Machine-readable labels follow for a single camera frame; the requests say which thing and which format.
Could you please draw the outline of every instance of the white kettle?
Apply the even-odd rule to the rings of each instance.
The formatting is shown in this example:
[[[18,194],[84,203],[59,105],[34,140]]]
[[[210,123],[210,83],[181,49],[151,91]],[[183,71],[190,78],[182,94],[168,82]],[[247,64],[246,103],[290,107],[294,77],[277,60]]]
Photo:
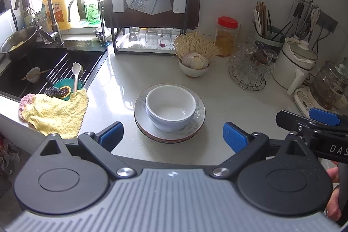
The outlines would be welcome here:
[[[318,56],[309,49],[309,43],[286,38],[272,72],[274,80],[288,89],[291,95],[314,68]]]

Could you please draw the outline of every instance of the white plate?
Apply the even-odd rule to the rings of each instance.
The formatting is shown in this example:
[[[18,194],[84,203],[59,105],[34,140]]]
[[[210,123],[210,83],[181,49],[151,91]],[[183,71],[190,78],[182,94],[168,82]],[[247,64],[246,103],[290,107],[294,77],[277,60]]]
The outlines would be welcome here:
[[[184,88],[194,96],[194,100],[196,101],[197,107],[194,113],[194,118],[178,132],[165,133],[160,131],[154,126],[150,118],[147,116],[145,110],[145,100],[147,94],[154,88],[164,85],[179,86]],[[176,84],[160,84],[152,86],[140,94],[135,102],[134,117],[138,128],[145,136],[157,142],[173,144],[192,138],[200,130],[205,119],[205,107],[200,97],[190,89]]]

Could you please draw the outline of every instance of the pink cloth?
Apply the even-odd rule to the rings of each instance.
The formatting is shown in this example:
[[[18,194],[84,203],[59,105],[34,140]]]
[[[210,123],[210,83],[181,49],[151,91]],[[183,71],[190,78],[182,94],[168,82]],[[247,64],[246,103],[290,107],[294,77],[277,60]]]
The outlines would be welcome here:
[[[33,97],[34,97],[34,94],[30,93],[30,94],[27,94],[26,96],[24,96],[20,100],[20,107],[18,108],[18,115],[19,115],[21,121],[25,121],[25,119],[23,118],[23,115],[22,115],[24,107],[27,104],[32,104],[33,103]]]

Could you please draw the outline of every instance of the white spoon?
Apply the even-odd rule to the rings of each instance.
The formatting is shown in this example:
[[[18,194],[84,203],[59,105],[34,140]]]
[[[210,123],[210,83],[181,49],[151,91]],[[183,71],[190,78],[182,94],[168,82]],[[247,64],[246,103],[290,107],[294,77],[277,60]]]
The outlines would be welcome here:
[[[74,93],[77,92],[77,84],[79,81],[79,74],[81,71],[81,65],[77,62],[75,62],[72,65],[72,73],[75,75],[75,81],[74,81]]]

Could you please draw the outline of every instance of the metal bowl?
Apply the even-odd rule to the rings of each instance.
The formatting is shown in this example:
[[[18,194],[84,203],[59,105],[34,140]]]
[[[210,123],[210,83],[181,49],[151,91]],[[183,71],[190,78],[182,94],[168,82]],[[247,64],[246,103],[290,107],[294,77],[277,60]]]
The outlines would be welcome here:
[[[4,54],[9,60],[18,60],[25,57],[36,45],[37,30],[37,26],[29,26],[13,33],[2,44],[0,53]],[[14,45],[18,45],[20,42],[23,42],[23,44],[10,51]]]

